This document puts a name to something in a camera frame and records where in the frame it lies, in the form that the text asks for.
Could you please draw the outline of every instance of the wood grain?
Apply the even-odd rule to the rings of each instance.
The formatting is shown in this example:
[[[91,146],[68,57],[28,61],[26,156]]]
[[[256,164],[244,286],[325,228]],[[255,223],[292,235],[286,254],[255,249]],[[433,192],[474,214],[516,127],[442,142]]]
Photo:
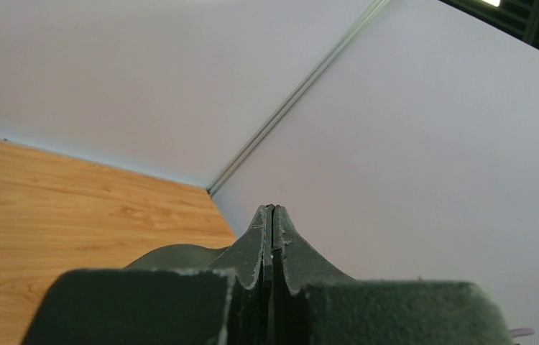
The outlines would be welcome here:
[[[203,189],[0,142],[0,344],[19,343],[64,271],[233,240]]]

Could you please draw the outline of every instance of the fluorescent light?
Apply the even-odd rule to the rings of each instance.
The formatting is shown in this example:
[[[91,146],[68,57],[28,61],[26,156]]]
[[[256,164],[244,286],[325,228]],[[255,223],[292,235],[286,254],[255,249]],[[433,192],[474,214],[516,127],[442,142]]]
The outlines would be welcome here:
[[[483,2],[487,2],[488,4],[492,5],[492,6],[500,6],[500,0],[481,0]]]

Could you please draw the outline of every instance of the white panel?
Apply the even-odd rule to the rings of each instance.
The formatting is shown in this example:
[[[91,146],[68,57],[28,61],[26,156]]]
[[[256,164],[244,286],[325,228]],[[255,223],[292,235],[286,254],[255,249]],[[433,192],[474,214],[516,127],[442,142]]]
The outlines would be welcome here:
[[[0,137],[207,186],[368,0],[0,0]]]
[[[354,277],[475,281],[539,343],[539,51],[393,0],[215,201],[238,234],[286,206]]]

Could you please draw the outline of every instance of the dark ceiling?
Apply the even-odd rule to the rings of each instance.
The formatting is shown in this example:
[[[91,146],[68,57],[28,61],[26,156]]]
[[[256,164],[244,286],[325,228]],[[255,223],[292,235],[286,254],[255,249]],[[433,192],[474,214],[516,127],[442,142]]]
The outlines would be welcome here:
[[[539,49],[539,0],[501,0],[495,7],[480,0],[439,0]]]

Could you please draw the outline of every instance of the wooden table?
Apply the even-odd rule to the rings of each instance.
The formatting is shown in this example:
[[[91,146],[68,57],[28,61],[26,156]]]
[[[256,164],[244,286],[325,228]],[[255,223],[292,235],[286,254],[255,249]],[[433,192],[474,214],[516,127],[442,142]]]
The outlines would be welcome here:
[[[66,270],[234,240],[201,188],[0,142],[0,344],[19,343]]]

